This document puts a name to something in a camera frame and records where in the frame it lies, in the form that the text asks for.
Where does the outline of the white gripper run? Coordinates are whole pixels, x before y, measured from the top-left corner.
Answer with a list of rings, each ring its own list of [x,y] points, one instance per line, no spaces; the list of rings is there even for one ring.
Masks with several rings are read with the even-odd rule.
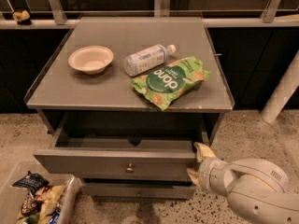
[[[228,169],[228,162],[215,158],[213,150],[203,143],[195,142],[193,145],[196,148],[196,159],[202,163],[198,172],[187,169],[189,178],[202,190],[226,197],[234,181],[234,172]]]

